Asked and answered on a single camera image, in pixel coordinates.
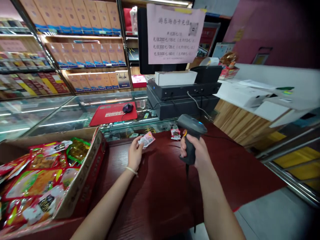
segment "product box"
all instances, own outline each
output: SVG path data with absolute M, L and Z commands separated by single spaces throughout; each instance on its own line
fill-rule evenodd
M 95 74 L 96 84 L 98 85 L 99 90 L 106 90 L 105 81 L 104 81 L 104 79 L 102 79 L 103 74 L 104 73 L 96 73 Z
M 106 2 L 106 4 L 107 4 L 109 19 L 110 19 L 110 23 L 112 26 L 113 34 L 115 34 L 115 35 L 121 34 L 120 19 L 119 19 L 117 3 Z
M 155 72 L 155 82 L 158 86 L 173 86 L 194 84 L 197 72 L 194 71 L 173 71 L 173 72 Z
M 53 94 L 58 93 L 58 91 L 55 89 L 55 87 L 52 85 L 52 83 L 49 81 L 49 79 L 47 78 L 47 76 L 44 73 L 38 73 L 38 76 L 41 78 L 43 83 L 50 89 L 50 91 Z
M 118 57 L 117 57 L 117 47 L 118 44 L 116 43 L 110 43 L 110 44 L 104 44 L 106 48 L 108 49 L 108 55 L 110 58 L 110 62 L 113 66 L 118 66 Z
M 65 193 L 58 208 L 51 219 L 48 219 L 31 227 L 23 228 L 6 235 L 3 239 L 17 239 L 24 235 L 53 227 L 50 223 L 64 218 L 76 218 L 85 216 L 90 204 L 92 189 L 95 185 L 104 153 L 107 148 L 107 142 L 98 128 L 84 128 L 73 131 L 64 131 L 58 133 L 44 134 L 35 137 L 25 137 L 16 140 L 6 140 L 0 143 L 0 154 L 2 163 L 7 163 L 29 152 L 28 147 L 44 144 L 48 142 L 61 142 L 70 140 L 72 137 L 81 139 L 91 139 L 91 145 L 83 164 Z
M 71 43 L 72 55 L 78 67 L 85 67 L 86 62 L 82 56 L 82 45 L 80 43 Z
M 220 77 L 219 77 L 220 80 L 234 78 L 236 76 L 237 72 L 239 72 L 239 70 L 240 70 L 240 68 L 237 68 L 235 66 L 231 69 L 224 64 L 220 64 L 220 65 L 223 67 L 221 74 L 220 74 Z
M 99 52 L 100 52 L 100 57 L 101 57 L 102 63 L 105 66 L 112 66 L 110 58 L 109 58 L 109 54 L 108 54 L 109 45 L 108 44 L 99 44 L 98 47 L 99 47 Z
M 76 10 L 81 28 L 84 34 L 93 34 L 89 16 L 83 0 L 72 0 L 74 9 Z
M 69 68 L 78 67 L 78 65 L 76 64 L 76 61 L 73 58 L 72 46 L 70 43 L 60 43 L 59 49 L 62 53 L 64 60 L 67 63 L 67 67 Z
M 59 67 L 65 68 L 67 67 L 66 60 L 62 56 L 61 50 L 60 50 L 60 43 L 46 43 L 48 46 L 51 54 L 54 57 L 54 60 L 58 63 Z
M 39 12 L 41 13 L 44 21 L 46 22 L 48 26 L 49 32 L 54 32 L 53 29 L 59 30 L 59 26 L 57 23 L 57 20 L 55 19 L 51 7 L 47 0 L 33 0 L 36 4 L 37 8 L 39 9 Z
M 94 65 L 96 65 L 96 67 L 103 67 L 103 63 L 100 57 L 100 51 L 99 51 L 99 44 L 98 43 L 90 43 L 91 47 L 90 47 L 90 53 L 91 53 L 91 57 L 92 60 L 94 62 Z
M 98 15 L 103 31 L 106 31 L 106 34 L 112 35 L 112 27 L 108 14 L 108 9 L 106 2 L 103 1 L 94 1 L 98 9 Z
M 76 10 L 74 9 L 74 6 L 72 4 L 72 1 L 60 0 L 60 6 L 62 7 L 63 12 L 70 24 L 72 32 L 76 34 L 82 33 L 81 24 L 78 19 Z
M 94 1 L 84 0 L 84 5 L 86 6 L 87 13 L 89 16 L 89 20 L 91 23 L 91 27 L 93 29 L 94 34 L 100 34 L 99 31 L 102 31 L 98 10 Z
M 90 85 L 89 85 L 89 83 L 87 81 L 86 75 L 85 74 L 79 74 L 78 76 L 79 76 L 79 80 L 80 80 L 82 89 L 85 92 L 91 91 L 91 87 L 90 87 Z
M 31 18 L 32 22 L 36 26 L 39 32 L 47 32 L 48 26 L 44 21 L 43 17 L 41 16 L 37 6 L 33 2 L 33 0 L 20 0 L 21 4 L 23 5 L 24 9 L 28 13 L 29 17 Z
M 116 74 L 117 74 L 119 88 L 130 87 L 128 70 L 118 71 Z
M 115 72 L 112 72 L 112 73 L 108 73 L 108 75 L 109 75 L 110 83 L 112 85 L 112 89 L 118 89 L 119 84 L 118 84 L 117 74 Z
M 93 91 L 99 90 L 98 84 L 96 83 L 96 75 L 95 74 L 86 74 L 87 81 Z
M 83 92 L 83 88 L 80 82 L 79 75 L 68 75 L 68 79 L 71 82 L 72 86 L 76 90 L 76 92 Z
M 101 81 L 104 83 L 104 86 L 106 87 L 107 90 L 112 89 L 112 84 L 110 82 L 108 73 L 101 74 Z
M 47 0 L 50 4 L 51 11 L 56 19 L 56 24 L 59 25 L 61 33 L 71 33 L 71 27 L 65 15 L 62 5 L 59 0 Z
M 81 51 L 86 67 L 95 67 L 93 59 L 91 57 L 91 44 L 90 43 L 81 43 Z
M 117 58 L 118 58 L 118 63 L 119 65 L 126 65 L 126 59 L 124 57 L 124 48 L 123 44 L 116 44 L 116 49 L 117 49 Z

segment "floor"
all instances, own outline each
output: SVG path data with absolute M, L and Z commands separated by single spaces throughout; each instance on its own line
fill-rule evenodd
M 247 240 L 306 239 L 314 209 L 289 189 L 283 188 L 242 206 L 235 212 Z M 204 224 L 187 239 L 208 240 Z

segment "paper sign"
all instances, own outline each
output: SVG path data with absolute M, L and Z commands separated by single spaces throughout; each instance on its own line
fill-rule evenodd
M 0 40 L 0 45 L 6 52 L 27 52 L 27 49 L 19 40 Z
M 191 63 L 197 56 L 205 12 L 147 4 L 149 64 Z

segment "glass shelf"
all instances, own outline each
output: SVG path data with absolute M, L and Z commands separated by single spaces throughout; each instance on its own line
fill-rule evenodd
M 20 137 L 73 96 L 0 103 L 0 141 Z

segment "pink wall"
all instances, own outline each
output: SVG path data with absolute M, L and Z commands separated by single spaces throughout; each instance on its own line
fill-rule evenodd
M 304 12 L 292 0 L 240 0 L 224 41 L 231 42 L 244 27 L 235 45 L 239 63 L 252 63 L 260 47 L 273 47 L 265 65 L 319 68 L 314 32 Z

